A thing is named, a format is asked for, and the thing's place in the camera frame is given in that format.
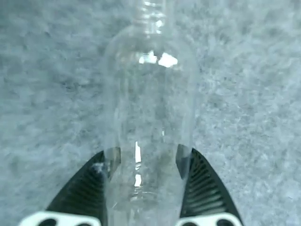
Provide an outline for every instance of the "black gripper pad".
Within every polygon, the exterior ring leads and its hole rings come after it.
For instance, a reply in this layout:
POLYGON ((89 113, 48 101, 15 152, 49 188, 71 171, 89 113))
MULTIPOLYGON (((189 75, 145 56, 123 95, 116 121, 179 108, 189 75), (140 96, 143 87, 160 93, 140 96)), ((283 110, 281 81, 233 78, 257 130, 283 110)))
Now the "black gripper pad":
MULTIPOLYGON (((67 182, 46 210, 92 216, 107 226, 104 180, 110 177, 110 172, 106 174, 101 170, 102 165, 103 151, 92 157, 67 182)), ((222 181, 205 157, 193 149, 180 218, 222 212, 231 213, 241 221, 222 181)))
POLYGON ((206 158, 193 149, 180 218, 223 212, 235 215, 242 223, 221 179, 206 158))
POLYGON ((102 170, 104 154, 93 156, 61 189, 46 210, 91 216, 107 225, 102 170))

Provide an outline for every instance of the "bottle body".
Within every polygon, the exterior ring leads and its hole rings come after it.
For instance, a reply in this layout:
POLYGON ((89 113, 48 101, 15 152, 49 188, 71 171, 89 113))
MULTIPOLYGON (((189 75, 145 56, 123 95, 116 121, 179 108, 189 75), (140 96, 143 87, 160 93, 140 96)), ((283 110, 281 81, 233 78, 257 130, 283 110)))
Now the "bottle body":
POLYGON ((109 226, 178 219, 197 75, 194 57, 174 31, 130 26, 109 44, 103 63, 109 226))

